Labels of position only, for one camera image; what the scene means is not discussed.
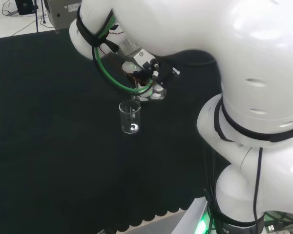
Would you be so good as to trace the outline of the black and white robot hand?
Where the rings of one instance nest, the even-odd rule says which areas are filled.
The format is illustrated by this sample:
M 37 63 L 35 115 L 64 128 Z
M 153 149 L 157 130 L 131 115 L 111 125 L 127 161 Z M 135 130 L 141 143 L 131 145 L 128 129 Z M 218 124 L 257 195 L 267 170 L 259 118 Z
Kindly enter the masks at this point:
M 147 102 L 163 100 L 168 85 L 180 76 L 180 71 L 166 61 L 158 60 L 154 55 L 140 49 L 126 57 L 122 70 L 138 90 L 132 99 Z

